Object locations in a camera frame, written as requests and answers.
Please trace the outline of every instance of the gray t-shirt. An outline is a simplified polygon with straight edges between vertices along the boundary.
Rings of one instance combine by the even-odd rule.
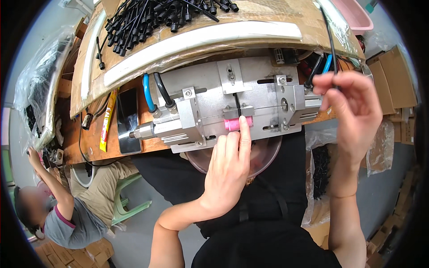
[[[55,206],[46,217],[43,232],[62,247],[80,249],[100,240],[107,232],[107,226],[88,210],[82,200],[75,197],[74,201],[72,219],[66,220]]]

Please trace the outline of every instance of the yellow snack wrapper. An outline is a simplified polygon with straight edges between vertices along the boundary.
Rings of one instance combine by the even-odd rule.
[[[104,114],[103,128],[101,129],[100,149],[106,152],[107,134],[109,133],[110,120],[112,118],[113,108],[115,107],[116,95],[120,87],[110,93],[109,101],[107,102],[106,113]]]

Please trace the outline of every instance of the green plastic stool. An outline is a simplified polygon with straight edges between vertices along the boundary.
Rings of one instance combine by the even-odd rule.
[[[113,219],[112,219],[112,226],[120,223],[123,220],[128,219],[131,216],[134,216],[135,214],[141,212],[142,210],[147,209],[151,204],[152,200],[146,201],[143,204],[133,208],[130,211],[125,211],[124,206],[126,206],[129,202],[128,198],[122,198],[120,196],[121,190],[132,183],[135,180],[140,179],[142,176],[139,173],[133,174],[125,179],[118,180],[118,183],[116,184],[116,191],[115,191],[115,204],[113,206]]]

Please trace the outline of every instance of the white foam strip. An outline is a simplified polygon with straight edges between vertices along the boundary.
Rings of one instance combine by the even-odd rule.
[[[92,70],[92,61],[94,58],[94,51],[97,45],[97,36],[100,34],[100,30],[103,27],[104,21],[106,20],[106,12],[104,9],[97,19],[97,22],[92,29],[91,38],[89,39],[88,48],[86,50],[85,61],[83,64],[82,79],[81,79],[81,99],[84,100],[88,97],[90,76]]]
[[[294,23],[278,21],[239,21],[216,24],[181,33],[124,59],[104,75],[104,85],[110,88],[129,74],[168,56],[200,46],[243,39],[302,39]]]

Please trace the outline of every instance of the pink tube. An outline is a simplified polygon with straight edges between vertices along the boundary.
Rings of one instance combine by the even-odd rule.
[[[246,116],[249,127],[253,127],[253,116]],[[240,123],[238,118],[225,119],[225,129],[229,131],[240,130]]]

